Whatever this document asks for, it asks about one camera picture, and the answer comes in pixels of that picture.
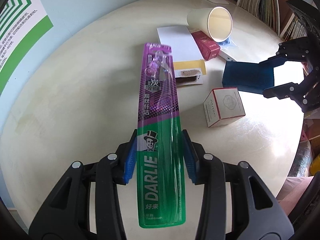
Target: purple packaging section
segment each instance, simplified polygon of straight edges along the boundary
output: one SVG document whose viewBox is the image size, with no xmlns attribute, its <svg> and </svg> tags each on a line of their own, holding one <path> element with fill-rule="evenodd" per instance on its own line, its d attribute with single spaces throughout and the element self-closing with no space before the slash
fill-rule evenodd
<svg viewBox="0 0 320 240">
<path fill-rule="evenodd" d="M 155 66 L 156 52 L 162 51 L 166 56 L 166 63 L 171 69 L 172 82 L 168 78 L 160 81 L 160 69 Z M 174 77 L 171 47 L 146 43 L 143 50 L 138 127 L 160 122 L 179 116 L 176 80 Z"/>
</svg>

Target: red box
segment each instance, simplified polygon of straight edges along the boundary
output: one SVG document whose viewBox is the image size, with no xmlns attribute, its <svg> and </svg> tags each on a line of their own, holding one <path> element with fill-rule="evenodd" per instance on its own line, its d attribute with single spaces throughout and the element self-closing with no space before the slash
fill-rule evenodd
<svg viewBox="0 0 320 240">
<path fill-rule="evenodd" d="M 196 44 L 205 60 L 217 57 L 220 52 L 220 46 L 202 31 L 191 33 Z"/>
</svg>

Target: white box with red edges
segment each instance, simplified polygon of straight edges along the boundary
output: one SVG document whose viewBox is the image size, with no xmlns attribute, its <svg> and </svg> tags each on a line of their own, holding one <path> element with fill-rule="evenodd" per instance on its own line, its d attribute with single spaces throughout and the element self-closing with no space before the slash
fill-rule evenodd
<svg viewBox="0 0 320 240">
<path fill-rule="evenodd" d="M 204 101 L 208 127 L 230 124 L 245 116 L 237 88 L 212 89 Z"/>
</svg>

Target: paper cup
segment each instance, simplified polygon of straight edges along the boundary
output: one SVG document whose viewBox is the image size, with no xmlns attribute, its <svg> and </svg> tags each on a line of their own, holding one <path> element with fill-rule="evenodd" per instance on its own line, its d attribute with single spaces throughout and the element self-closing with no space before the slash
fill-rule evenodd
<svg viewBox="0 0 320 240">
<path fill-rule="evenodd" d="M 195 9 L 188 13 L 188 25 L 199 29 L 216 42 L 225 41 L 231 34 L 233 22 L 224 7 Z"/>
</svg>

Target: wall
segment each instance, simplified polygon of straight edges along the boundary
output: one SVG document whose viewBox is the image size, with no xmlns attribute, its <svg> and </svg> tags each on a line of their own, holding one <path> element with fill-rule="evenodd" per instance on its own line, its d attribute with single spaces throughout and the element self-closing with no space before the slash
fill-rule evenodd
<svg viewBox="0 0 320 240">
<path fill-rule="evenodd" d="M 41 0 L 53 28 L 27 53 L 0 97 L 0 132 L 21 89 L 40 64 L 63 42 L 101 16 L 137 0 Z M 0 196 L 13 207 L 0 170 Z"/>
</svg>

